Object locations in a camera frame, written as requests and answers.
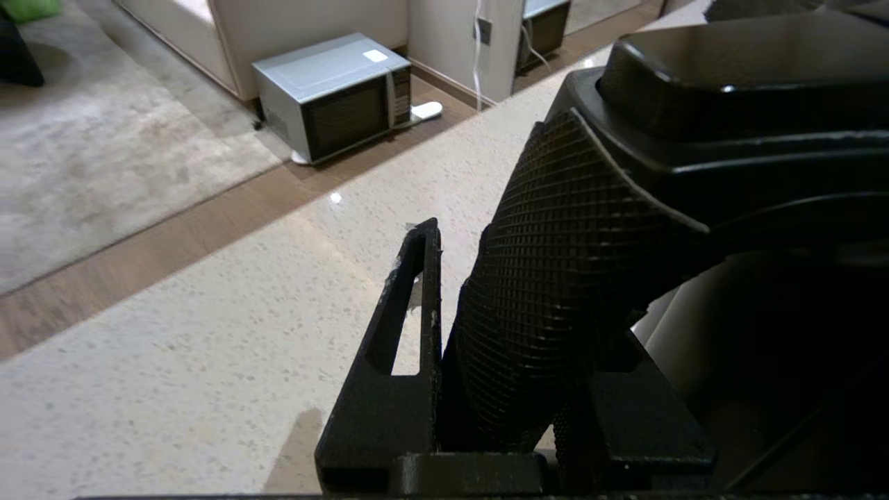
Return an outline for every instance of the white device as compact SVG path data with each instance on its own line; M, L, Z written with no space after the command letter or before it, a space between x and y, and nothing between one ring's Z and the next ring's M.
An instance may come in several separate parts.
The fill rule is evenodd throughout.
M426 121L431 118L437 117L442 114L442 105L440 102L427 102L426 104L421 104L420 106L411 106L411 119L414 118L419 119L420 121Z
M355 33L253 63L268 126L318 163L408 125L411 63Z

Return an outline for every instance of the white electrical cable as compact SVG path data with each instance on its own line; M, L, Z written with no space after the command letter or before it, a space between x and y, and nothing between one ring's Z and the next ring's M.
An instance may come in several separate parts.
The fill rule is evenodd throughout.
M546 59L543 59L543 56L540 55L539 52L535 51L534 48L531 46L531 36L528 35L528 30L525 29L525 23L524 23L524 22L522 22L522 32L525 33L525 42L528 44L528 50L531 51L532 54L536 55L536 56L537 56L537 59L541 60L541 62L544 64L544 66L547 67L547 69L549 70L549 72L552 73L552 72L553 72L553 68L550 68L550 67L549 67L549 63L547 62L547 60L546 60Z
M476 55L472 59L472 83L476 85L476 110L482 110L482 80L478 76L478 59L482 53L482 33L478 28L478 18L482 15L482 0L476 0L476 17L472 20L476 31Z

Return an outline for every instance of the gray carpet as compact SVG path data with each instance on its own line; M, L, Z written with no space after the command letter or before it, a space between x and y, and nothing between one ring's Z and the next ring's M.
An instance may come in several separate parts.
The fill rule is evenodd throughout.
M20 27L46 85L0 84L0 292L278 165L252 115L108 0Z
M570 35L641 3L642 0L572 0L565 34Z

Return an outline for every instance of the textured handle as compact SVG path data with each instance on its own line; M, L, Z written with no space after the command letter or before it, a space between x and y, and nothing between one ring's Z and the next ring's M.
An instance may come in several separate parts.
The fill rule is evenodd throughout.
M538 123L485 229L443 359L445 450L533 449L590 349L715 261L574 109Z

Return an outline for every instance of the speckled countertop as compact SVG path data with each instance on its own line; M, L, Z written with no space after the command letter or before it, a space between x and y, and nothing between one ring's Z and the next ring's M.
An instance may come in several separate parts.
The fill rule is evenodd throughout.
M654 27L703 22L707 4ZM405 224L439 220L446 334L564 75L5 361L0 497L317 492L311 455Z

